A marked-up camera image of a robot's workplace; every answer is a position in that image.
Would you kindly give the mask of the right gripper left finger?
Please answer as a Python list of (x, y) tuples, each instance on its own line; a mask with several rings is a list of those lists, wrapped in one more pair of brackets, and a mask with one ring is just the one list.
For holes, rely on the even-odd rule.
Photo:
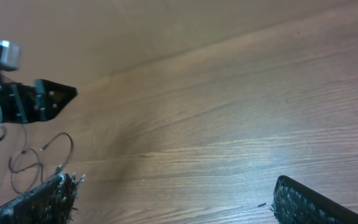
[(0, 206), (0, 224), (67, 224), (85, 176), (64, 172)]

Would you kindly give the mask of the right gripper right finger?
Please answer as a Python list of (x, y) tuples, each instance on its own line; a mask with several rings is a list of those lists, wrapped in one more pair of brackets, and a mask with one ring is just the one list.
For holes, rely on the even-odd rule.
[(277, 179), (271, 208), (281, 224), (358, 224), (358, 213), (286, 175)]

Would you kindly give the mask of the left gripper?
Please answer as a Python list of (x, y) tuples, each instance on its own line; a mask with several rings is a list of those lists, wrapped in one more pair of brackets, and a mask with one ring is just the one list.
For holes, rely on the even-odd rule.
[(77, 96), (77, 88), (38, 79), (35, 86), (8, 83), (0, 86), (0, 125), (27, 124), (54, 119)]

